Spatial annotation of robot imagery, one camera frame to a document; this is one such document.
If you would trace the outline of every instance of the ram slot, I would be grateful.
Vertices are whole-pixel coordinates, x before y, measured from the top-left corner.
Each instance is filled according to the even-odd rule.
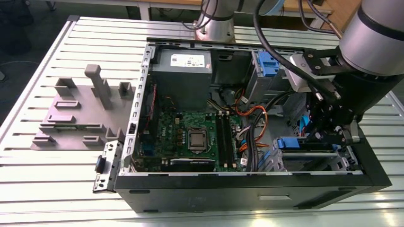
[[[224,115],[221,118],[221,126],[222,126],[224,141],[225,141],[226,167],[233,168],[236,167],[236,163],[234,163],[234,152],[233,152],[232,127],[230,127],[228,115]]]
[[[218,149],[218,165],[226,165],[226,153],[225,153],[225,137],[222,130],[222,115],[216,115],[216,141]]]

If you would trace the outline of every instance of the sticker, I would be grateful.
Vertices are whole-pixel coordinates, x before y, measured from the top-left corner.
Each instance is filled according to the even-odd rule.
[[[173,54],[170,66],[204,68],[204,56],[192,54]]]
[[[245,158],[241,158],[240,165],[246,166],[246,159]]]
[[[241,101],[244,102],[244,103],[246,103],[248,102],[248,99],[244,97],[244,96],[241,96]]]

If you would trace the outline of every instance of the motherboard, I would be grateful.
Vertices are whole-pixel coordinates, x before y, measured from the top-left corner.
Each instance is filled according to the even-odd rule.
[[[154,143],[134,158],[140,172],[242,172],[234,134],[240,118],[228,113],[160,112]]]

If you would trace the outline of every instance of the power supply label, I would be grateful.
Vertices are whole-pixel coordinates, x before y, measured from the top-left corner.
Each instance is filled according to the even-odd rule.
[[[202,68],[204,56],[193,54],[173,54],[170,56],[170,66]]]

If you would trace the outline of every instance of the orange wire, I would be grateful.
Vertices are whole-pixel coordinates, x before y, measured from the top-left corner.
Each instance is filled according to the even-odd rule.
[[[261,110],[264,111],[264,113],[265,113],[265,114],[264,114],[264,115],[265,115],[265,124],[264,124],[262,130],[261,130],[261,132],[260,132],[260,135],[258,135],[257,138],[254,139],[254,141],[257,142],[257,141],[260,141],[260,139],[262,138],[264,133],[265,133],[265,130],[266,130],[268,115],[266,115],[265,107],[261,106],[261,105],[257,105],[257,106],[252,107],[252,108],[250,108],[246,112],[244,112],[244,113],[238,111],[237,105],[238,105],[238,101],[240,101],[241,97],[244,96],[244,92],[245,92],[245,90],[242,89],[241,95],[240,95],[240,97],[237,98],[236,103],[234,103],[237,114],[238,114],[240,116],[248,116],[248,115],[250,115],[250,114],[253,113],[253,111],[254,111],[256,109],[261,109]]]
[[[260,148],[269,147],[269,145],[268,145],[268,144],[264,144],[264,143],[257,143],[256,145],[257,145],[257,147],[260,147]],[[238,149],[240,152],[242,152],[244,150],[246,150],[246,144],[242,144],[242,146],[241,146],[240,149]]]

